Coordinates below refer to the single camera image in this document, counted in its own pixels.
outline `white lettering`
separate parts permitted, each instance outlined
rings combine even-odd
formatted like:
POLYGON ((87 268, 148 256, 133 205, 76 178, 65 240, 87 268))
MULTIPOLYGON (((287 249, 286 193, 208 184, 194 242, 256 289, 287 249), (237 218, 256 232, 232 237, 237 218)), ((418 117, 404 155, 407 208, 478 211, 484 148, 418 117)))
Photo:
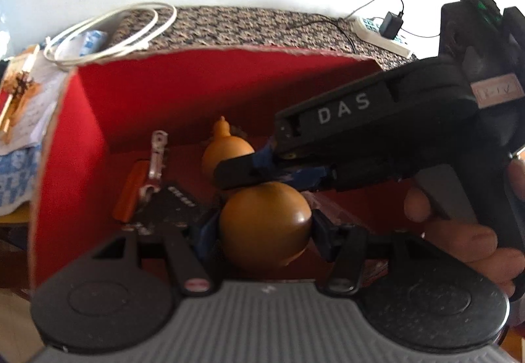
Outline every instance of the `white lettering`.
POLYGON ((355 97, 355 101, 358 103, 358 110, 366 110, 370 105, 370 101, 368 101, 367 94, 365 94, 364 92, 358 94, 355 97))
POLYGON ((330 110, 326 107, 320 108, 317 110, 319 116, 319 123, 325 124, 330 121, 330 110))
POLYGON ((339 114, 337 117, 340 118, 343 114, 352 114, 352 111, 350 111, 350 108, 348 108, 343 101, 339 101, 339 114))

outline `orange handle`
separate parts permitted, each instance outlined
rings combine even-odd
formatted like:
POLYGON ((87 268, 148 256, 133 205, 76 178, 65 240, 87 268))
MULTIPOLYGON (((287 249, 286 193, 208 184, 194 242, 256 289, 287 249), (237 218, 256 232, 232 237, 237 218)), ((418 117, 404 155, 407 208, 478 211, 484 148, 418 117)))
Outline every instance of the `orange handle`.
POLYGON ((128 223, 135 213, 138 200, 138 190, 146 182, 150 169, 149 160, 138 160, 133 164, 131 171, 126 178, 124 188, 113 209, 112 216, 117 221, 128 223))

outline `black power adapter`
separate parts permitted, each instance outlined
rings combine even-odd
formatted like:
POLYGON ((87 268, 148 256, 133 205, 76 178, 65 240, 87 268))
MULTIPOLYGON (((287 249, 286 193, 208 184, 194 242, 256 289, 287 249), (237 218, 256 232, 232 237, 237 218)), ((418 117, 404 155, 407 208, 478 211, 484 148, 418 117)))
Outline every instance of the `black power adapter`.
POLYGON ((392 12, 388 12, 387 16, 383 20, 383 23, 379 27, 379 34, 381 34, 385 39, 393 40, 401 26, 403 25, 403 11, 399 12, 399 15, 395 15, 392 12))

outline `power strip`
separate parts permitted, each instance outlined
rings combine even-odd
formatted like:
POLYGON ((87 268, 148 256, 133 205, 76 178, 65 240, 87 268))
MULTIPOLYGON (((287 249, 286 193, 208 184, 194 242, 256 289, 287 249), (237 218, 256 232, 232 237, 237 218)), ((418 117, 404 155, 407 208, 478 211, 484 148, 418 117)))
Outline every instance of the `power strip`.
POLYGON ((412 50, 403 36, 398 34, 395 39, 385 39, 379 34, 379 26, 372 19, 356 16, 352 22, 352 31, 371 45, 381 47, 404 58, 410 58, 412 50))

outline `label sticker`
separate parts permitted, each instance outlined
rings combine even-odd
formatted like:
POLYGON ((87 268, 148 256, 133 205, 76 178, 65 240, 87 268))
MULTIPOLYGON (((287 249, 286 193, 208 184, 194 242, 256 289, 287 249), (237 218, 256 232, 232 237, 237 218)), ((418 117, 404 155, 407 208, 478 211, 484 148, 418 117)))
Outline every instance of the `label sticker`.
POLYGON ((525 96, 516 74, 509 73, 471 84, 478 107, 486 108, 525 96))

